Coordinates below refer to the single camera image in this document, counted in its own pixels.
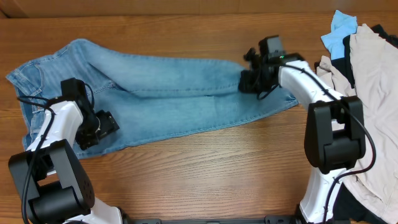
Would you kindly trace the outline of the light blue denim jeans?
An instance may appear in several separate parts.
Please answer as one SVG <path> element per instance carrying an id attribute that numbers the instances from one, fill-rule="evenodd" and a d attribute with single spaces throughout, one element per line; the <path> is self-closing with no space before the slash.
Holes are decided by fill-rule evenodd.
<path id="1" fill-rule="evenodd" d="M 287 110 L 293 94 L 276 88 L 263 100 L 238 90 L 243 68 L 227 60 L 122 54 L 77 39 L 52 55 L 26 62 L 7 75 L 18 96 L 55 98 L 61 81 L 76 78 L 90 86 L 95 110 L 110 112 L 119 129 L 80 159 L 125 147 L 229 128 Z"/>

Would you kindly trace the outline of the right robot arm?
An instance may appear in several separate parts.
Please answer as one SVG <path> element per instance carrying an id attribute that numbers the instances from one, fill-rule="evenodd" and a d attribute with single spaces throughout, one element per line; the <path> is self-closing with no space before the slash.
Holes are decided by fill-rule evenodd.
<path id="1" fill-rule="evenodd" d="M 365 155 L 363 107 L 323 82 L 298 53 L 287 54 L 279 36 L 259 41 L 243 59 L 239 90 L 263 100 L 278 87 L 307 110 L 304 149 L 312 166 L 304 198 L 294 215 L 268 215 L 265 223 L 334 223 L 333 207 L 342 178 Z"/>

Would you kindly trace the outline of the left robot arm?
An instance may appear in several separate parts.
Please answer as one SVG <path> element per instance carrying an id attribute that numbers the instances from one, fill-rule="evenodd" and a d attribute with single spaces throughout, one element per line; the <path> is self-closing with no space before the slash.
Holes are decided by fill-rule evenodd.
<path id="1" fill-rule="evenodd" d="M 118 207 L 95 197 L 72 146 L 95 146 L 119 126 L 110 112 L 94 110 L 90 86 L 71 78 L 62 94 L 44 99 L 45 120 L 28 150 L 9 159 L 24 223 L 130 223 Z"/>

